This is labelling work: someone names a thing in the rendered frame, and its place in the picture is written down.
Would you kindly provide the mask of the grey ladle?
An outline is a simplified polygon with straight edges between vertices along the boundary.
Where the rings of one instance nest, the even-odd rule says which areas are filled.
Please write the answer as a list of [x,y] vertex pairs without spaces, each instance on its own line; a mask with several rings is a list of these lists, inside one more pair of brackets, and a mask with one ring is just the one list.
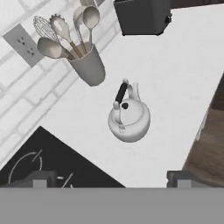
[[85,9],[86,9],[86,6],[79,6],[73,13],[73,24],[74,24],[75,30],[78,34],[78,37],[79,37],[79,40],[80,40],[80,45],[82,47],[82,51],[83,51],[84,54],[87,53],[87,49],[85,47],[85,44],[83,42],[83,38],[81,36],[80,25],[83,23],[82,14],[83,14]]

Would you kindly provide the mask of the grey utensil pot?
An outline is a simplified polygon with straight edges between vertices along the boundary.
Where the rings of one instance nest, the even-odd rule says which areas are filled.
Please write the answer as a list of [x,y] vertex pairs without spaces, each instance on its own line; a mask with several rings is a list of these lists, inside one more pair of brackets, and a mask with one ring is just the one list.
[[69,60],[70,65],[90,87],[98,86],[105,80],[106,71],[95,45],[85,42],[87,54],[82,58]]

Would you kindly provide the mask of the grey wall socket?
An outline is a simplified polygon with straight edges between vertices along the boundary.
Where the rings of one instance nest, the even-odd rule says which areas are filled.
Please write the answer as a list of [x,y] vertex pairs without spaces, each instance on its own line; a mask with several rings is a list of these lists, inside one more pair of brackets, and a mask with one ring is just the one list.
[[5,33],[3,38],[30,67],[34,67],[44,58],[32,37],[21,24],[17,24]]

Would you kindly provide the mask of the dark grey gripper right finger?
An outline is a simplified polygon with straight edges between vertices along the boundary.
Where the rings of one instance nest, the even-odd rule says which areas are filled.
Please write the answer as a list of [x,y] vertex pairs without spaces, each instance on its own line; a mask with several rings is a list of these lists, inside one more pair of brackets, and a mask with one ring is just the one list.
[[168,188],[212,187],[209,182],[196,178],[189,171],[168,171],[166,174]]

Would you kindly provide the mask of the grey round spoon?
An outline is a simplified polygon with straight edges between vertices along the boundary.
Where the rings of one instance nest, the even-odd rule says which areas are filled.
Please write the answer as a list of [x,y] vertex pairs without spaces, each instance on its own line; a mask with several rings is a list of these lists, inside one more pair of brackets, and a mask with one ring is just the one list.
[[89,5],[82,14],[84,25],[89,29],[89,43],[92,44],[92,31],[99,24],[100,12],[93,5]]

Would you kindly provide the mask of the black toaster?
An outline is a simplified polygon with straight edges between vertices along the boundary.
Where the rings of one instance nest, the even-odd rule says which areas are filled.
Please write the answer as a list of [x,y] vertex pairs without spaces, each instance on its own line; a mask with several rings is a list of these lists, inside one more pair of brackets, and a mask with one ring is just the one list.
[[172,21],[171,0],[115,0],[123,36],[160,35]]

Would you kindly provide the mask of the slotted spoon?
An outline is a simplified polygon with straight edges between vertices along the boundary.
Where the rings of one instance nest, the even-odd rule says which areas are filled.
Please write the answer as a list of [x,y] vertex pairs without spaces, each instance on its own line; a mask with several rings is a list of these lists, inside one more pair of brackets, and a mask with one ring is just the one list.
[[61,17],[60,15],[55,14],[50,17],[50,24],[52,25],[52,28],[55,30],[55,32],[60,37],[65,39],[70,44],[70,46],[74,49],[74,51],[76,52],[78,57],[81,58],[82,54],[81,54],[80,50],[78,49],[78,47],[75,45],[75,43],[71,39],[69,25],[65,21],[65,19],[63,17]]

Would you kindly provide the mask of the large grey spoon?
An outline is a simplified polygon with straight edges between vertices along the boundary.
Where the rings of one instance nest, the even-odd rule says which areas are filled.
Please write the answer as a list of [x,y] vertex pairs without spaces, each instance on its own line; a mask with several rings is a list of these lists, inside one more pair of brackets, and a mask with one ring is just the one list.
[[61,44],[49,38],[40,38],[37,43],[37,48],[41,54],[52,59],[66,58],[72,60],[74,58]]

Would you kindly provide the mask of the black hob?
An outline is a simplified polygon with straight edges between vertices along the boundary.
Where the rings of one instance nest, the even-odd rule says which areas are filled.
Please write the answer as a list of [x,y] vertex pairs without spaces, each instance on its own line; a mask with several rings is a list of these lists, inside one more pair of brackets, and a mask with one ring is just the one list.
[[35,171],[54,172],[57,187],[124,188],[120,182],[43,127],[38,127],[0,171],[0,186]]

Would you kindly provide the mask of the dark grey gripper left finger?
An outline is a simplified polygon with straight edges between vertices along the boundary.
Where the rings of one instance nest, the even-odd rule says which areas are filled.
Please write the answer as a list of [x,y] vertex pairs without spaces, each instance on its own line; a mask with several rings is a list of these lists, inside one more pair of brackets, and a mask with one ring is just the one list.
[[34,171],[26,178],[5,185],[5,187],[50,188],[56,186],[56,171]]

